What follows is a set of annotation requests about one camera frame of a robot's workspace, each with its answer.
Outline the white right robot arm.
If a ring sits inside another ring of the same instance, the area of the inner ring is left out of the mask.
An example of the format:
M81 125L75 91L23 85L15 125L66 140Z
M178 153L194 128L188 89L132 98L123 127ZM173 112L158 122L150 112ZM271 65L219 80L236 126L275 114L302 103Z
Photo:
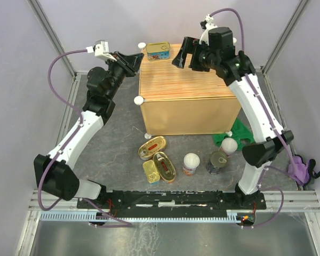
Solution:
M209 47L206 43L200 44L196 38L185 37L172 63L183 68L187 55L191 54L190 69L215 70L240 102L254 137L254 143L242 150L246 165L234 195L236 206L245 209L253 203L253 195L259 190L264 168L287 147L294 135L292 131L284 130L275 119L263 96L250 58L243 51L236 53L230 39L218 39L216 42L215 46Z

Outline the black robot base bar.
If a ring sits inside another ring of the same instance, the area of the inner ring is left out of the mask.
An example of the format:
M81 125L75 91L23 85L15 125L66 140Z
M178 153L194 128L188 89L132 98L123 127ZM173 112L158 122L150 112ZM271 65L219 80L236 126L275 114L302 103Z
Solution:
M112 210L118 218L226 217L228 210L265 210L264 194L215 191L122 191L107 192L93 203Z

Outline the blue rectangular luncheon meat tin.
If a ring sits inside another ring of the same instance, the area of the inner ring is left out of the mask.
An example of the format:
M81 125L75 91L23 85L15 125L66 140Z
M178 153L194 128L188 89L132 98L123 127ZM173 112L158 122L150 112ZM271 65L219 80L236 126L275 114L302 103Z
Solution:
M170 43L148 43L146 45L147 59L149 61L166 60L170 57Z

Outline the oval red fish tin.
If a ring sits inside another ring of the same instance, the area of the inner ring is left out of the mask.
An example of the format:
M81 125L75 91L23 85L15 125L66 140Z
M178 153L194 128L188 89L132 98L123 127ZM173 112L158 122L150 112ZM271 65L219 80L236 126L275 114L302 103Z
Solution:
M163 136L157 136L144 143L138 150L140 158L144 161L150 160L157 152L164 151L167 146Z

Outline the wooden cube cabinet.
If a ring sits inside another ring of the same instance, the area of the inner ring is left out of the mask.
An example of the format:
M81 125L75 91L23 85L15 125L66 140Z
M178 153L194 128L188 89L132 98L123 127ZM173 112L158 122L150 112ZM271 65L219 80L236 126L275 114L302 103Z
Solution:
M180 50L172 44L166 60L143 59L139 106L151 135L218 134L231 130L241 105L214 71L172 65Z

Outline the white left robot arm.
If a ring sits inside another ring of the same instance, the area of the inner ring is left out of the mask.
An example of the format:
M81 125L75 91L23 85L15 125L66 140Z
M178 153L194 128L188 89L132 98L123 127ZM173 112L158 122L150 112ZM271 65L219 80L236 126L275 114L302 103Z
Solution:
M44 191L65 201L86 198L96 208L106 205L106 187L79 179L73 168L92 137L110 119L115 108L113 98L123 80L137 74L143 58L143 53L124 55L116 51L106 60L107 69L94 67L88 72L86 102L81 110L75 109L77 122L54 149L34 159L39 193Z

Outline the dark blue round can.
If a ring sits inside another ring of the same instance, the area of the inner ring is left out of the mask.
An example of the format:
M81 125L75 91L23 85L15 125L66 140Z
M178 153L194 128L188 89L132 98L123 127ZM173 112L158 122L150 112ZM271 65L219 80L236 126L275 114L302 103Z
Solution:
M216 175L228 163L228 156L223 151L215 151L210 155L206 164L206 170L209 174Z

